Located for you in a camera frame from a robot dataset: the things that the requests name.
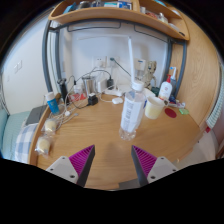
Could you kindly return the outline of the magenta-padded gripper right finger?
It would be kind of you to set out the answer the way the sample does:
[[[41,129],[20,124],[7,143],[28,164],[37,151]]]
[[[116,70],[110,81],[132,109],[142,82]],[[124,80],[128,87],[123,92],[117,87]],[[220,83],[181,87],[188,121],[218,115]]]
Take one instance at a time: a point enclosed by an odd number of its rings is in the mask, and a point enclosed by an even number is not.
[[[177,168],[166,157],[156,157],[135,145],[132,146],[131,155],[141,186],[177,171]]]

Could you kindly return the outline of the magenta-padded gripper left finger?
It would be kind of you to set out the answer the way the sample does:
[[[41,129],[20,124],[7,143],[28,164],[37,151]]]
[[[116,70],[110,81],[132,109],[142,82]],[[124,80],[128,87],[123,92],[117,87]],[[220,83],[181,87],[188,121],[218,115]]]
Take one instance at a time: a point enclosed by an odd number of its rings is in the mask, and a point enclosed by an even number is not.
[[[95,156],[95,146],[88,146],[70,157],[61,156],[47,171],[84,187]]]

